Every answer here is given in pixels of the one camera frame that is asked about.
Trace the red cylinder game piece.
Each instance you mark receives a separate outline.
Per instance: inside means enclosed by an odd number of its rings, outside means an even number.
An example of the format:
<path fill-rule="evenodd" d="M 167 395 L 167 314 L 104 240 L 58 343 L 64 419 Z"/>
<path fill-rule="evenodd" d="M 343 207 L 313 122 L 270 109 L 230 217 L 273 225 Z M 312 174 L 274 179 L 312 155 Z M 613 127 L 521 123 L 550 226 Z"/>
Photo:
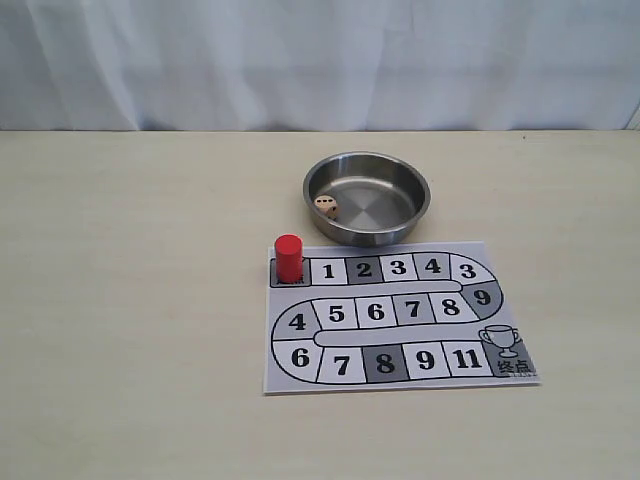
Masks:
<path fill-rule="evenodd" d="M 282 283 L 295 283 L 303 276 L 303 242 L 295 234 L 283 234 L 274 242 L 276 275 Z"/>

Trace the wooden die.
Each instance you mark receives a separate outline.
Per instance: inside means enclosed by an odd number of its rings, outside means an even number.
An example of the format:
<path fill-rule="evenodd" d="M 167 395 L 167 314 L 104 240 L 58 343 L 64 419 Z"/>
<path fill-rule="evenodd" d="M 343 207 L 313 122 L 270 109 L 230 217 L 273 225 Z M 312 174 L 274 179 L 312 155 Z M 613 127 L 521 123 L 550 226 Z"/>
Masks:
<path fill-rule="evenodd" d="M 339 204 L 336 199 L 330 195 L 319 195 L 314 200 L 314 205 L 325 217 L 336 220 L 339 213 Z"/>

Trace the round steel bowl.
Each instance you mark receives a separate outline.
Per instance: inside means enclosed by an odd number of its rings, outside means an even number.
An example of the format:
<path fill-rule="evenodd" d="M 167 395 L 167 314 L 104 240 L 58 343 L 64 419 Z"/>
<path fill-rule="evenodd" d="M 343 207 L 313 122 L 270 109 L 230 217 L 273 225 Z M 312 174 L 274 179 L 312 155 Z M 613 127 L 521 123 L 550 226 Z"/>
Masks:
<path fill-rule="evenodd" d="M 404 240 L 432 200 L 419 170 L 399 158 L 369 151 L 342 152 L 319 161 L 307 172 L 302 189 L 315 227 L 338 244 L 361 248 Z M 319 195 L 336 199 L 336 220 L 316 208 Z"/>

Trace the paper number game board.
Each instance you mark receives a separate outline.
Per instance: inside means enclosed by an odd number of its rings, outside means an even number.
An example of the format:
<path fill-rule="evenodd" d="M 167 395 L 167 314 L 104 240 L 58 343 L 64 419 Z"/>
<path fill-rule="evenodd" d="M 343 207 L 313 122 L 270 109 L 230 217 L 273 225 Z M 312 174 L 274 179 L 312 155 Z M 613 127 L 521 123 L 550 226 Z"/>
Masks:
<path fill-rule="evenodd" d="M 267 394 L 536 385 L 483 242 L 306 247 L 267 287 Z"/>

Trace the white background curtain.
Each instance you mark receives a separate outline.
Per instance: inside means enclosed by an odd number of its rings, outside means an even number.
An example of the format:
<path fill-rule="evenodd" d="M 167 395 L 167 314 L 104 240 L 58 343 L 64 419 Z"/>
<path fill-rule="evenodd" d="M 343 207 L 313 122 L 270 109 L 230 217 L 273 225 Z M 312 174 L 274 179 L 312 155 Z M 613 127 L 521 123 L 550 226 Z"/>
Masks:
<path fill-rule="evenodd" d="M 5 130 L 624 129 L 635 1 L 5 1 Z"/>

